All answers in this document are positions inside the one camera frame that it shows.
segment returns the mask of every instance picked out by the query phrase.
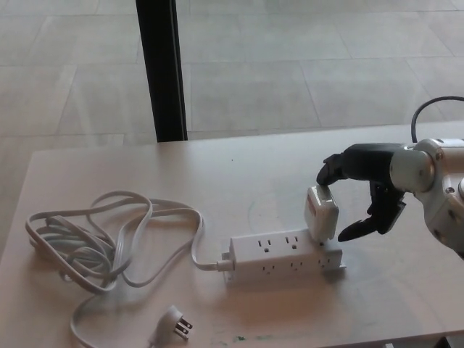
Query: power strip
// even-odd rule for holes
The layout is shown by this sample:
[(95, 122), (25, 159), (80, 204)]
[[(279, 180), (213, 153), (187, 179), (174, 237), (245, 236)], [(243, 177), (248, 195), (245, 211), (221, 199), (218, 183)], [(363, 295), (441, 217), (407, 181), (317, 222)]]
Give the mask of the power strip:
[(232, 237), (223, 260), (229, 283), (295, 278), (344, 268), (337, 241), (316, 242), (307, 229)]

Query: extension cord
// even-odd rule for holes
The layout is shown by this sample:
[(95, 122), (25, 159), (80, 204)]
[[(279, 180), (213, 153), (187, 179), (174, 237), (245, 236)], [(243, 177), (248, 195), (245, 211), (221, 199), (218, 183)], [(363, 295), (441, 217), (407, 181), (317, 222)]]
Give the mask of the extension cord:
[(228, 283), (248, 283), (344, 268), (337, 241), (317, 242), (307, 229), (232, 237), (223, 260), (233, 263)]

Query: black cable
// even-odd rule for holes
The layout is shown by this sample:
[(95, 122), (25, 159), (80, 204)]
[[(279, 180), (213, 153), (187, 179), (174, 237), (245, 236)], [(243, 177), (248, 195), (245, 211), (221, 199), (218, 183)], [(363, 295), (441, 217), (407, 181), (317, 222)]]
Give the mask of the black cable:
[(419, 106), (419, 108), (414, 112), (413, 119), (411, 120), (411, 139), (413, 140), (413, 143), (418, 142), (418, 137), (415, 134), (415, 124), (418, 120), (419, 114), (424, 110), (428, 105), (440, 102), (442, 100), (458, 100), (459, 102), (464, 102), (464, 97), (462, 96), (440, 96), (438, 98), (433, 98), (429, 100), (426, 103), (423, 103), (422, 105)]

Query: white cord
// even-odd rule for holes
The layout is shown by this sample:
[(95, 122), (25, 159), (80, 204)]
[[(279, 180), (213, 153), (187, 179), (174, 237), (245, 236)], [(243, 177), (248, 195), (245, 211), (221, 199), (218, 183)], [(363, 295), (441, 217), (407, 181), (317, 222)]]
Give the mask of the white cord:
[[(103, 201), (118, 198), (116, 202), (105, 205)], [(144, 212), (125, 223), (114, 240), (103, 228), (92, 219), (92, 215), (108, 212), (118, 207), (140, 207)], [(136, 253), (139, 239), (151, 219), (173, 216), (193, 215), (197, 222), (196, 233), (193, 238), (177, 248), (166, 262), (145, 281), (133, 281), (125, 272)], [(92, 229), (88, 230), (76, 225), (65, 218), (85, 216)], [(33, 222), (44, 220), (45, 226), (34, 228)], [(196, 259), (196, 250), (204, 233), (204, 220), (198, 210), (179, 202), (164, 199), (149, 199), (140, 194), (129, 191), (113, 191), (97, 198), (90, 208), (84, 210), (64, 210), (55, 212), (40, 212), (31, 215), (25, 224), (30, 236), (30, 243), (43, 258), (54, 263), (59, 270), (59, 276), (64, 281), (74, 281), (85, 290), (95, 295), (109, 293), (116, 284), (118, 276), (134, 288), (141, 288), (151, 283), (169, 263), (182, 251), (190, 249), (191, 259), (200, 270), (231, 270), (233, 265), (229, 261), (201, 264)], [(127, 256), (125, 251), (125, 235), (133, 231), (132, 241)], [(88, 277), (98, 279), (96, 284)], [(82, 309), (93, 299), (91, 297), (82, 302), (71, 317), (70, 329), (74, 337), (85, 348), (96, 348), (81, 338), (76, 331), (78, 317)]]

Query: green mark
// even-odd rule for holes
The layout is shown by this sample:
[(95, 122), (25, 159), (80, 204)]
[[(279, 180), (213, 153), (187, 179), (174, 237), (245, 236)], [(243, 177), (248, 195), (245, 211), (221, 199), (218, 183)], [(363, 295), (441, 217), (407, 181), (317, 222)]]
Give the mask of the green mark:
[(243, 336), (235, 336), (233, 338), (233, 343), (236, 343), (236, 342), (241, 342), (241, 341), (246, 341), (247, 338), (246, 337), (243, 337)]
[(256, 336), (256, 340), (258, 341), (267, 341), (268, 339), (273, 339), (273, 335), (265, 335), (265, 336)]

